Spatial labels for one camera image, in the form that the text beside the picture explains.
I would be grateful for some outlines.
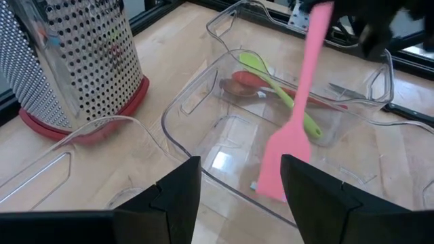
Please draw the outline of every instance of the spatula head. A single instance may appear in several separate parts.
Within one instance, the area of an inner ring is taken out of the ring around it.
[[[282,155],[292,155],[306,163],[311,158],[311,147],[302,124],[292,119],[267,142],[256,189],[259,194],[286,201],[280,177]]]

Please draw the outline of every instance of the pink spatula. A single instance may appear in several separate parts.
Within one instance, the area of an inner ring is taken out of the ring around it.
[[[291,119],[270,137],[265,146],[256,189],[259,194],[285,201],[286,197],[280,178],[282,155],[292,155],[306,163],[310,161],[311,147],[303,130],[304,108],[332,11],[333,3],[321,3],[312,9],[295,106]]]

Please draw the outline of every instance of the red grater base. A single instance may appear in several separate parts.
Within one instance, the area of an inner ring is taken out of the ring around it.
[[[147,77],[143,77],[141,84],[139,85],[137,91],[132,96],[132,99],[128,101],[116,115],[124,115],[130,116],[132,115],[136,109],[139,107],[140,103],[143,101],[144,97],[149,88],[149,79]],[[36,133],[45,136],[46,138],[59,141],[65,137],[67,137],[71,132],[70,131],[62,131],[49,125],[46,125],[36,119],[34,116],[28,114],[24,109],[20,109],[20,117],[24,121],[24,123],[29,126]],[[84,144],[91,144],[97,142],[98,140],[103,139],[107,134],[111,131],[115,130],[118,126],[118,123],[109,123],[107,126],[104,126],[102,129],[90,134],[78,137],[78,141]]]

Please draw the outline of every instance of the metal grater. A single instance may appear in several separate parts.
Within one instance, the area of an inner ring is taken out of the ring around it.
[[[147,89],[122,0],[0,0],[0,9],[0,72],[40,126],[69,133],[121,114]]]

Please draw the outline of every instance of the kitchen utensil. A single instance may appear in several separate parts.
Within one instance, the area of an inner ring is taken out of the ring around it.
[[[237,71],[234,72],[232,74],[232,79],[235,81],[238,81],[239,83],[242,83],[243,85],[249,85],[252,87],[257,87],[257,88],[261,88],[261,87],[271,87],[266,81],[264,81],[263,79],[261,79],[258,75],[255,75],[254,73],[251,73],[249,71]],[[288,94],[289,96],[291,96],[292,98],[295,97],[296,92],[294,90],[288,89],[288,88],[284,88],[281,87],[281,89],[286,92],[286,94]],[[326,100],[329,100],[330,102],[333,102],[333,100],[329,99],[329,98],[324,98]],[[320,106],[324,106],[326,108],[333,108],[332,106],[309,97],[307,102],[311,102],[313,104],[316,105],[320,105]],[[345,105],[338,105],[339,107],[343,108],[343,109],[348,109],[348,106]]]
[[[225,92],[238,97],[244,98],[277,98],[281,99],[274,90],[267,87],[252,87],[244,85],[234,79],[221,79],[219,83],[220,88]]]
[[[256,190],[259,194],[285,201],[286,197],[280,178],[282,155],[292,155],[306,163],[310,161],[311,148],[302,129],[302,119],[332,10],[333,3],[321,3],[312,9],[295,107],[290,121],[275,132],[265,146]]]
[[[0,72],[22,120],[54,140],[131,115],[149,87],[122,1],[83,4],[0,1]]]
[[[366,97],[356,91],[352,91],[349,89],[345,89],[339,85],[335,85],[332,83],[329,83],[330,87],[337,91],[339,94],[345,94],[348,97],[351,98],[358,98],[358,99],[366,99]],[[434,117],[429,116],[429,115],[425,115],[423,113],[420,113],[418,111],[415,110],[411,110],[409,108],[400,106],[398,104],[394,104],[392,102],[386,104],[384,107],[381,108],[381,110],[388,112],[388,113],[393,113],[396,114],[400,117],[403,117],[404,119],[409,119],[411,121],[419,121],[421,123],[425,123],[431,127],[434,128]]]
[[[290,96],[288,96],[276,82],[274,82],[270,77],[266,74],[268,74],[267,65],[264,64],[264,62],[254,54],[248,53],[248,52],[242,52],[239,55],[239,61],[240,63],[244,64],[244,68],[251,73],[254,73],[255,75],[259,75],[261,78],[263,78],[277,93],[277,95],[285,102],[286,106],[289,108],[294,107],[294,101]],[[304,119],[303,119],[304,129],[306,132],[313,138],[320,138],[322,137],[322,131],[319,128],[319,126],[316,124],[316,122],[307,114],[304,113]]]
[[[336,92],[339,93],[339,95],[344,94],[345,96],[348,96],[350,98],[357,98],[357,99],[366,99],[365,95],[362,95],[360,93],[357,93],[356,91],[352,91],[346,88],[343,88],[339,85],[335,85],[333,83],[329,83],[329,86]]]

